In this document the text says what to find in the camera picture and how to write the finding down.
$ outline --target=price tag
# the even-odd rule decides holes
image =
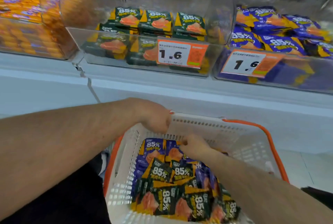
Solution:
[[[159,64],[200,68],[208,44],[158,39]]]
[[[263,78],[282,58],[280,54],[234,49],[221,73]]]

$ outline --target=orange basket handle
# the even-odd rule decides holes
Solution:
[[[111,178],[114,162],[116,160],[119,146],[120,146],[122,140],[123,140],[123,135],[116,140],[116,143],[114,144],[114,147],[113,147],[111,155],[110,155],[110,162],[106,168],[105,176],[104,176],[104,183],[103,183],[104,197],[106,196],[106,193],[108,192],[108,187],[109,187],[109,183],[110,183],[110,178]]]
[[[222,121],[225,121],[225,122],[234,122],[234,123],[239,123],[239,124],[245,124],[245,125],[250,125],[250,126],[254,126],[254,127],[258,127],[259,129],[261,129],[262,131],[264,131],[264,133],[266,134],[267,136],[267,139],[268,139],[268,142],[269,142],[269,146],[271,148],[271,151],[273,153],[273,156],[275,158],[275,161],[276,161],[276,164],[277,164],[277,167],[279,168],[279,171],[280,171],[280,174],[281,174],[281,177],[284,181],[288,182],[289,183],[289,178],[287,176],[287,173],[286,173],[286,170],[283,166],[283,163],[280,159],[280,156],[279,154],[277,153],[276,149],[275,149],[275,146],[274,146],[274,143],[273,143],[273,139],[272,139],[272,136],[271,134],[269,133],[269,131],[261,126],[260,124],[256,124],[256,123],[253,123],[253,122],[249,122],[249,121],[242,121],[242,120],[228,120],[228,119],[222,119]]]

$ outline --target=forearm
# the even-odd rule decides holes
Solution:
[[[330,223],[333,211],[298,188],[210,149],[202,155],[219,181],[256,224]]]
[[[139,121],[133,99],[0,120],[0,220],[65,179]]]

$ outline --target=shopping basket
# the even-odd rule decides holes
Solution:
[[[202,136],[211,147],[226,151],[233,158],[243,160],[289,182],[271,135],[261,125],[247,121],[173,113],[167,134],[155,134],[137,124],[117,140],[104,182],[105,200],[112,224],[182,222],[131,211],[131,188],[135,160],[144,139],[156,137],[181,140],[190,133]],[[242,224],[251,223],[243,213],[239,219]]]

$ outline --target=person's left arm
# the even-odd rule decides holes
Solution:
[[[0,120],[0,221],[91,160],[131,126],[166,133],[163,106],[136,98]]]

